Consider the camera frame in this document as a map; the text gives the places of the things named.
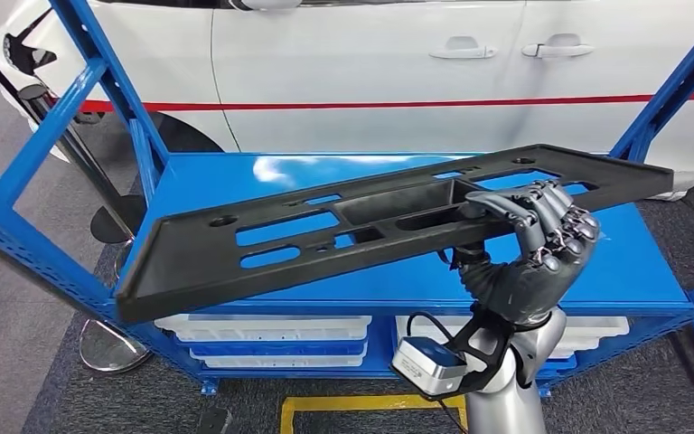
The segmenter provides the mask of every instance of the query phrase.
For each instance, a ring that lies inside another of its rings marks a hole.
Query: blue shelf frame
[[[219,378],[233,375],[263,376],[271,373],[264,370],[207,370],[152,323],[132,326],[122,324],[117,318],[110,289],[14,211],[14,202],[97,83],[108,95],[132,137],[148,203],[153,201],[161,177],[161,173],[155,169],[153,151],[164,167],[168,167],[171,159],[86,0],[50,2],[78,46],[87,66],[0,177],[0,251],[34,271],[49,286],[86,307],[99,319],[107,321],[161,355],[200,383],[204,392],[216,392]],[[624,133],[612,149],[611,156],[644,161],[652,139],[693,91],[694,48]],[[588,371],[636,346],[687,324],[694,324],[694,290],[687,295],[686,301],[676,305],[644,303],[622,312],[615,304],[588,303],[588,306],[576,306],[575,310],[570,310],[571,314],[589,315],[589,312],[597,312],[597,315],[647,317],[635,322],[628,335],[607,338],[595,350],[577,352],[577,366],[558,369],[557,375],[541,382],[542,388],[553,387],[570,376]],[[355,368],[354,371],[340,369],[272,373],[278,376],[321,378],[390,376],[387,365],[394,349],[394,325],[389,319],[390,316],[380,317],[378,321],[375,318],[377,324],[371,332],[374,341],[382,344],[369,345],[369,354],[361,368]]]

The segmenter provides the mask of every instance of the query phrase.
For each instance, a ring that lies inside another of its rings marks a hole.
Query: black cable
[[[450,332],[442,325],[440,324],[440,321],[437,320],[434,316],[431,316],[427,312],[414,312],[408,317],[408,321],[406,322],[406,336],[411,336],[411,323],[414,321],[414,318],[417,316],[423,316],[424,318],[428,319],[430,322],[432,322],[435,327],[437,327],[440,332],[445,335],[445,338],[448,339],[448,341],[453,341],[454,337],[451,335]]]
[[[462,422],[459,421],[456,417],[454,417],[454,413],[451,412],[450,409],[448,409],[448,406],[443,403],[443,401],[438,401],[440,403],[440,407],[443,408],[443,411],[445,411],[445,414],[448,415],[449,418],[456,424],[456,427],[459,428],[460,431],[462,431],[462,434],[469,434],[469,431],[462,425]]]

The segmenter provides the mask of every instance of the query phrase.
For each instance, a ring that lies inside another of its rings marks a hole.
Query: yellow floor marking
[[[459,420],[466,428],[464,396],[444,400],[451,409],[458,409]],[[294,434],[295,411],[356,411],[356,410],[408,410],[439,409],[440,404],[418,395],[378,396],[289,396],[280,411],[280,434]]]

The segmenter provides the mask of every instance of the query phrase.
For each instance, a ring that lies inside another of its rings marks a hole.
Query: white storage drawer
[[[203,360],[210,368],[329,368],[360,366],[368,351],[368,343],[363,346],[363,353],[356,355],[196,355],[192,350],[190,356]]]
[[[370,316],[180,314],[156,319],[183,342],[341,341],[366,338]]]
[[[437,316],[440,323],[455,335],[469,321],[469,316]],[[396,316],[398,338],[406,335],[407,316]],[[600,345],[603,337],[626,335],[629,333],[629,321],[626,316],[569,316],[562,339],[549,358],[567,359],[575,351],[591,350]],[[445,342],[445,336],[428,319],[423,316],[414,318],[411,325],[413,336],[427,336],[439,343]]]

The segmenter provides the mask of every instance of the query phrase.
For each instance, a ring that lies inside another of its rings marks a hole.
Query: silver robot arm
[[[455,248],[451,268],[476,299],[473,318],[446,344],[403,338],[391,367],[427,399],[464,394],[469,433],[544,434],[536,374],[565,330],[557,305],[589,261],[599,222],[554,182],[466,200],[464,216],[514,226],[520,256],[493,264],[483,243]]]

